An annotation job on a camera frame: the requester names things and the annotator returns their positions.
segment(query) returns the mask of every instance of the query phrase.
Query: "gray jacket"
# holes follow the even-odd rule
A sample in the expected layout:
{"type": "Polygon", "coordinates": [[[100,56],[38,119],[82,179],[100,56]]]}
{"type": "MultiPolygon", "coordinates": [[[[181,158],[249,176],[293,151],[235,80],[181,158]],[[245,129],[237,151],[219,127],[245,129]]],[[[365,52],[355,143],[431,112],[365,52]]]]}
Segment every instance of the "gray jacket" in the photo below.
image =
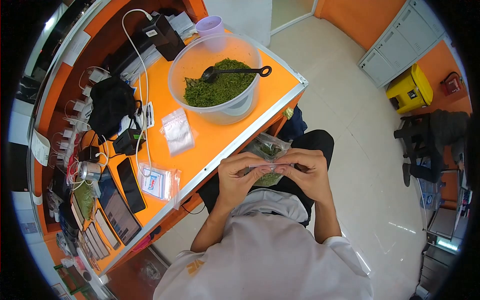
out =
{"type": "Polygon", "coordinates": [[[464,111],[449,112],[437,109],[430,115],[430,128],[435,137],[435,146],[443,154],[444,147],[451,145],[452,157],[456,164],[464,152],[464,136],[470,116],[464,111]]]}

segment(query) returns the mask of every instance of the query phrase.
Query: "purple plastic cup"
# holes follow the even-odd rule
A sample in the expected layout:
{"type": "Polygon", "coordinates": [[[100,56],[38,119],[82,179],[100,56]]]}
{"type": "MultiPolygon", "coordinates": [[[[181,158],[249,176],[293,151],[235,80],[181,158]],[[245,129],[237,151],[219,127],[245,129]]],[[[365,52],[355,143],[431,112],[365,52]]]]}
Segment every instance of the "purple plastic cup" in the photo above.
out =
{"type": "MultiPolygon", "coordinates": [[[[222,18],[219,16],[208,16],[198,21],[195,28],[200,37],[209,36],[217,33],[225,33],[222,18]]],[[[226,42],[222,37],[205,41],[205,46],[211,52],[220,52],[225,48],[226,42]]]]}
{"type": "Polygon", "coordinates": [[[222,18],[219,16],[208,16],[201,19],[197,25],[195,25],[195,29],[197,29],[200,37],[225,32],[222,18]]]}

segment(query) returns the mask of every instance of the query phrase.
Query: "locker door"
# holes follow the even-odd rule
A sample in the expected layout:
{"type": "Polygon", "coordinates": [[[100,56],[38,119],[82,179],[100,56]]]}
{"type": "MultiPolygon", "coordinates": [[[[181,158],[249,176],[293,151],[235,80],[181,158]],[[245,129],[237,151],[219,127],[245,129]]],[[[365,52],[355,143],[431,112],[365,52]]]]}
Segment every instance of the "locker door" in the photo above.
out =
{"type": "Polygon", "coordinates": [[[401,71],[417,58],[417,53],[407,40],[393,27],[390,27],[376,49],[397,71],[401,71]]]}
{"type": "Polygon", "coordinates": [[[430,26],[410,5],[407,5],[403,14],[395,21],[394,27],[407,39],[418,55],[437,40],[430,26]]]}
{"type": "Polygon", "coordinates": [[[359,64],[377,86],[380,86],[395,75],[395,70],[390,64],[377,52],[372,49],[369,55],[359,64]]]}
{"type": "Polygon", "coordinates": [[[440,37],[445,32],[442,23],[425,1],[411,0],[410,5],[420,14],[437,37],[440,37]]]}

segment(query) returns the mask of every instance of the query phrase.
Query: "black measuring spoon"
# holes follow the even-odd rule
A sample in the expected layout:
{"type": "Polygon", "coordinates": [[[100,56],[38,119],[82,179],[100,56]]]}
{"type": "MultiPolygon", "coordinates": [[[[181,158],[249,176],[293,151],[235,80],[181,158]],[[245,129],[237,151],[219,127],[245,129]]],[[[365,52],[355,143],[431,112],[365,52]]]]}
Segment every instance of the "black measuring spoon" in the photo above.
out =
{"type": "Polygon", "coordinates": [[[202,79],[211,84],[215,81],[217,74],[221,73],[258,73],[260,77],[267,77],[272,73],[272,67],[264,66],[261,69],[230,69],[230,70],[218,70],[214,66],[208,67],[202,74],[202,79]]]}

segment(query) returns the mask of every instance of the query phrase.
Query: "hand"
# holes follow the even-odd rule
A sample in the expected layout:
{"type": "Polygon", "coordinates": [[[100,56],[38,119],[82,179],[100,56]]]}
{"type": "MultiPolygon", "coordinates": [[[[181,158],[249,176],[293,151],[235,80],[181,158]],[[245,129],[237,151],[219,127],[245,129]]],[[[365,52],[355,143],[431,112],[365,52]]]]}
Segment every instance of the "hand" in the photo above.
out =
{"type": "Polygon", "coordinates": [[[291,166],[279,166],[275,172],[292,179],[310,199],[321,204],[333,203],[327,160],[322,151],[291,148],[275,162],[297,164],[302,171],[291,166]]]}
{"type": "Polygon", "coordinates": [[[261,176],[272,171],[270,167],[257,167],[244,175],[244,169],[249,165],[264,163],[268,162],[250,152],[222,159],[218,166],[220,194],[215,206],[229,213],[242,203],[253,184],[261,176]]]}

